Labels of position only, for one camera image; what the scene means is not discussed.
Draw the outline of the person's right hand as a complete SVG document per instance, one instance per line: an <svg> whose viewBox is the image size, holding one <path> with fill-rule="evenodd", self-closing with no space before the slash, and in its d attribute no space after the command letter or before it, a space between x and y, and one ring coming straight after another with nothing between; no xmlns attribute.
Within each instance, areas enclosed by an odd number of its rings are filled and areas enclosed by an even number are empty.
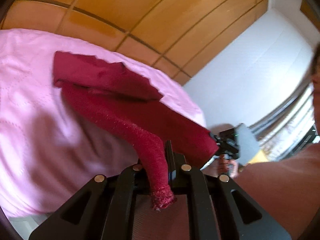
<svg viewBox="0 0 320 240"><path fill-rule="evenodd" d="M234 159L227 159L224 154L218 158L217 175L226 174L231 178L236 178L239 174L239 165Z"/></svg>

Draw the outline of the person's bare forearm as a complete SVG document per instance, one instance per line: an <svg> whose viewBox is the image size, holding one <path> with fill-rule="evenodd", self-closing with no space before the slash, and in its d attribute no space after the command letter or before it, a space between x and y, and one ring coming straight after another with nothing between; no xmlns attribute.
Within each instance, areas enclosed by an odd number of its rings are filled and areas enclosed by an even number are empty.
<svg viewBox="0 0 320 240"><path fill-rule="evenodd" d="M319 210L319 144L289 159L248 165L235 182L298 239Z"/></svg>

